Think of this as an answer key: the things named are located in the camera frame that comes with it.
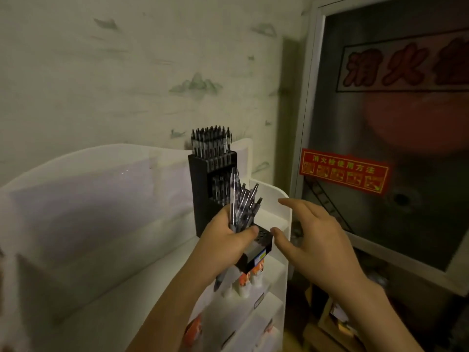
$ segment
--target hand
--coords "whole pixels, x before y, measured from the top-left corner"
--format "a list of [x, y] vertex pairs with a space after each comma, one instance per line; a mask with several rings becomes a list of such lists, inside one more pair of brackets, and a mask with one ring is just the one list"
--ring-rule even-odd
[[257, 237], [259, 228], [251, 226], [234, 233], [228, 227], [229, 206], [222, 208], [208, 223], [186, 264], [195, 265], [210, 284], [218, 274], [236, 264], [244, 250]]
[[293, 210], [304, 239], [297, 248], [273, 227], [275, 245], [301, 274], [335, 298], [367, 284], [352, 244], [335, 218], [323, 207], [305, 200], [281, 198], [278, 202]]

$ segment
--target red instruction sign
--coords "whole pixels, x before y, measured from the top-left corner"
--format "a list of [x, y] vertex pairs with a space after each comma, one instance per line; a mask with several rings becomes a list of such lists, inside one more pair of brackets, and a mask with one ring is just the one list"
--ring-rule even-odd
[[390, 178], [390, 166], [367, 159], [355, 159], [303, 148], [300, 174], [315, 176], [349, 187], [384, 194]]

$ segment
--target door frame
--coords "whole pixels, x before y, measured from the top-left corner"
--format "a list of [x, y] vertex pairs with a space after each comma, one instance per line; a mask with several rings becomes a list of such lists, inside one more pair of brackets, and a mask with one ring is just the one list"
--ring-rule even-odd
[[[311, 5], [289, 191], [292, 198], [302, 197], [303, 177], [299, 174], [301, 149], [308, 147], [309, 144], [325, 18], [336, 13], [384, 1], [389, 0], [316, 0]], [[436, 269], [351, 232], [347, 232], [347, 234], [354, 247], [368, 254], [414, 273], [454, 294], [466, 296], [469, 292], [469, 229], [446, 271]]]

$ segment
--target person's right hand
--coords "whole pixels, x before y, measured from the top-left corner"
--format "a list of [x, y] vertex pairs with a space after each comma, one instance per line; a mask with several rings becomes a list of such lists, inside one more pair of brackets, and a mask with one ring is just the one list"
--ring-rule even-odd
[[318, 205], [305, 200], [281, 198], [300, 220], [304, 239], [295, 247], [277, 227], [271, 229], [275, 245], [310, 282], [334, 297], [367, 284], [352, 244], [337, 220]]

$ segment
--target forearm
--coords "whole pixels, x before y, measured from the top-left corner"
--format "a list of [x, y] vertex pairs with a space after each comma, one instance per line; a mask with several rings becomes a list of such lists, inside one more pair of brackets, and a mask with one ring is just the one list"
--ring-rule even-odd
[[339, 293], [337, 300], [357, 324], [368, 351], [422, 351], [378, 284], [367, 280]]
[[127, 352], [178, 351], [192, 309], [206, 287], [190, 262], [177, 273], [145, 319]]

